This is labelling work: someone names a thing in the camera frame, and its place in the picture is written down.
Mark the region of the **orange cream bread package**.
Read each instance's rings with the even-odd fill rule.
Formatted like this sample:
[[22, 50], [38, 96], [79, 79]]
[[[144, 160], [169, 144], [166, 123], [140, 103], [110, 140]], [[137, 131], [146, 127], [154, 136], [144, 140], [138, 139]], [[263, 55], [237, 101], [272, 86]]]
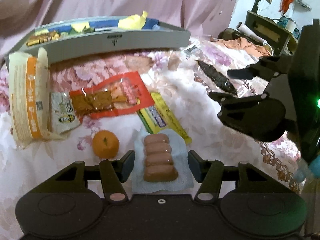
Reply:
[[9, 54], [9, 102], [14, 140], [22, 148], [33, 141], [63, 140], [50, 126], [50, 88], [47, 51], [38, 55]]

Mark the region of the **red tofu snack packet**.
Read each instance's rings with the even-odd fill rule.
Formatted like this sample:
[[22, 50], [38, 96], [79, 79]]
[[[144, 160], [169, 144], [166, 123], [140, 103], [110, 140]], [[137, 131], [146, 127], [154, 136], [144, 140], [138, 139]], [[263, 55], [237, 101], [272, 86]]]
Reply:
[[112, 76], [90, 88], [71, 91], [69, 97], [80, 119], [128, 115], [154, 105], [138, 72]]

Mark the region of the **clear packet dark dried fish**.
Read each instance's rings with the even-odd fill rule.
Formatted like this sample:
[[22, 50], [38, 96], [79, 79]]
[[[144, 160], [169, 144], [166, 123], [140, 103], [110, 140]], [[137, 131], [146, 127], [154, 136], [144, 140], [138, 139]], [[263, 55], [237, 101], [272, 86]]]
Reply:
[[193, 70], [195, 80], [202, 83], [208, 92], [226, 93], [236, 98], [250, 94], [249, 82], [234, 80], [227, 75], [227, 71], [236, 69], [236, 65], [219, 47], [194, 42], [182, 53], [185, 60], [181, 66]]

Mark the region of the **dark wooden side table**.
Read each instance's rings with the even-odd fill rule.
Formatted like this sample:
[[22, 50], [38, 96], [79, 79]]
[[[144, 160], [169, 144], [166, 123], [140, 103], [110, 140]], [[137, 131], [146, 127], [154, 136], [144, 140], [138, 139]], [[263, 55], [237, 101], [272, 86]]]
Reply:
[[245, 25], [253, 33], [265, 39], [276, 56], [293, 55], [298, 47], [298, 40], [293, 34], [269, 18], [248, 11]]

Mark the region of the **small orange mandarin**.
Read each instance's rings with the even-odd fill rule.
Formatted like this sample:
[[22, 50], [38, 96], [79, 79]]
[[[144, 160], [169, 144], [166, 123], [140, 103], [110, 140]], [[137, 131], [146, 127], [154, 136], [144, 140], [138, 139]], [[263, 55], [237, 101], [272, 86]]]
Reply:
[[101, 159], [114, 159], [118, 154], [120, 142], [110, 131], [102, 130], [92, 139], [93, 153]]

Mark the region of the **gold foil snack packet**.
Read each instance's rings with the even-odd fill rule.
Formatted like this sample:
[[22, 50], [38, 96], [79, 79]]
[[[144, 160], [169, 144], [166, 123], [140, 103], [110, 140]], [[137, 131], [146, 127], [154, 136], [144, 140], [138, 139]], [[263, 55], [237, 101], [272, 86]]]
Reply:
[[28, 38], [26, 42], [26, 46], [29, 47], [37, 44], [42, 44], [48, 41], [58, 40], [59, 38], [60, 38], [60, 34], [55, 30], [47, 33], [35, 34], [35, 35], [31, 35]]

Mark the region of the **pink satin curtain cloth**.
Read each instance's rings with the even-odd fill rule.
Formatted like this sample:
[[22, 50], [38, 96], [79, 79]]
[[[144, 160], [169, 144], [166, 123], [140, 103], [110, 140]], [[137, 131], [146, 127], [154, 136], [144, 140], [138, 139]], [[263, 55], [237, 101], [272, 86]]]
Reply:
[[146, 11], [156, 18], [203, 33], [203, 23], [221, 0], [1, 0], [1, 54], [32, 29], [58, 21], [93, 16], [126, 16]]

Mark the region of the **yellow biscuit packet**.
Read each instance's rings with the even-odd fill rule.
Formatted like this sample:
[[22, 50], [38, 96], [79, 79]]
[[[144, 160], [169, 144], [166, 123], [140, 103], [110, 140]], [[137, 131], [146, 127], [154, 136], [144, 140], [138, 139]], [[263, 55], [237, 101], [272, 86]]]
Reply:
[[188, 133], [181, 126], [161, 94], [152, 92], [151, 97], [154, 100], [154, 104], [137, 111], [145, 129], [151, 134], [158, 133], [165, 129], [172, 129], [185, 140], [186, 144], [191, 144], [191, 137], [189, 137]]

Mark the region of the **orange cloth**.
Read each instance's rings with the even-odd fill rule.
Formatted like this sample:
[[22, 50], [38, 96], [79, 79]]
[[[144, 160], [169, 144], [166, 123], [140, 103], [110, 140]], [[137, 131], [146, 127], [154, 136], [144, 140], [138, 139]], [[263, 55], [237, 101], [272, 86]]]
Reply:
[[264, 46], [255, 45], [244, 37], [239, 37], [235, 40], [223, 40], [211, 37], [210, 41], [229, 49], [244, 50], [247, 54], [257, 58], [272, 55]]

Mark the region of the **small white snack packet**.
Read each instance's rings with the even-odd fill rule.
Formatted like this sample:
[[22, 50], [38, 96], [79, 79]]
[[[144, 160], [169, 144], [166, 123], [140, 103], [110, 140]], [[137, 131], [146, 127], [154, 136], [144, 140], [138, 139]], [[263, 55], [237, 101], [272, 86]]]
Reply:
[[50, 94], [51, 124], [53, 132], [63, 134], [77, 128], [80, 120], [76, 116], [71, 98], [68, 93]]

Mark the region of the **grey cardboard box tray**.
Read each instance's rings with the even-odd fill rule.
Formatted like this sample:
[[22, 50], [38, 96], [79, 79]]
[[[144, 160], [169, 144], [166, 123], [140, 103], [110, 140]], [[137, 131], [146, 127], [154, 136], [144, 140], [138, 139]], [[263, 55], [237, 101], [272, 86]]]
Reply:
[[[100, 16], [76, 18], [81, 21], [94, 20], [102, 18], [121, 18], [120, 16]], [[72, 20], [60, 21], [55, 23], [72, 22]], [[40, 27], [51, 27], [54, 23], [42, 25]], [[136, 50], [136, 49], [176, 49], [186, 47], [189, 43], [190, 32], [171, 24], [159, 21], [160, 30], [109, 30], [97, 31], [93, 33], [69, 35], [60, 37], [58, 40], [48, 41], [42, 44], [26, 46], [28, 38], [34, 34], [35, 28], [25, 35], [9, 51], [25, 52], [36, 56], [39, 48], [47, 51], [49, 63], [57, 63], [82, 56], [101, 54], [107, 52]]]

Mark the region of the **sausages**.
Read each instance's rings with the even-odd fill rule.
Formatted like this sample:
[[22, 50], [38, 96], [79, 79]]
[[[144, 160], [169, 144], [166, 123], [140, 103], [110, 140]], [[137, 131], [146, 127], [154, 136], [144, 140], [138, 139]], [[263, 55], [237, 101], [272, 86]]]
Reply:
[[135, 136], [132, 192], [183, 191], [194, 187], [183, 138], [172, 129]]

